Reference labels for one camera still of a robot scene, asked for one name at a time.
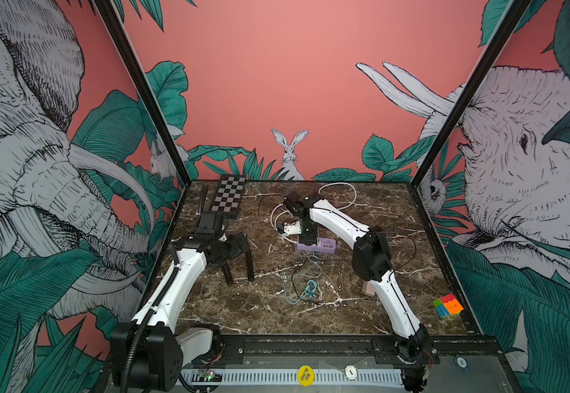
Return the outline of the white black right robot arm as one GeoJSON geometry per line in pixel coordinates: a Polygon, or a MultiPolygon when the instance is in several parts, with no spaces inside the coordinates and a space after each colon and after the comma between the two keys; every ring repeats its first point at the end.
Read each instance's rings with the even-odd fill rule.
{"type": "Polygon", "coordinates": [[[337,235],[352,250],[353,271],[373,287],[391,321],[399,360],[406,365],[433,365],[427,328],[399,287],[385,231],[358,222],[318,193],[290,193],[284,198],[284,206],[301,221],[318,224],[337,235]]]}

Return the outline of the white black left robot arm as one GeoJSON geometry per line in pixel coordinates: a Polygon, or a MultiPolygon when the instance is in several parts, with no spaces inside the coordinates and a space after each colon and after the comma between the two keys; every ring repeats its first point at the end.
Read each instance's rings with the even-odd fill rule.
{"type": "Polygon", "coordinates": [[[194,284],[207,269],[222,269],[230,260],[251,258],[243,232],[228,235],[226,216],[202,212],[195,226],[170,243],[173,261],[159,286],[134,317],[118,323],[110,335],[110,367],[120,391],[171,391],[183,368],[214,347],[214,329],[194,327],[177,334],[176,325],[194,284]]]}

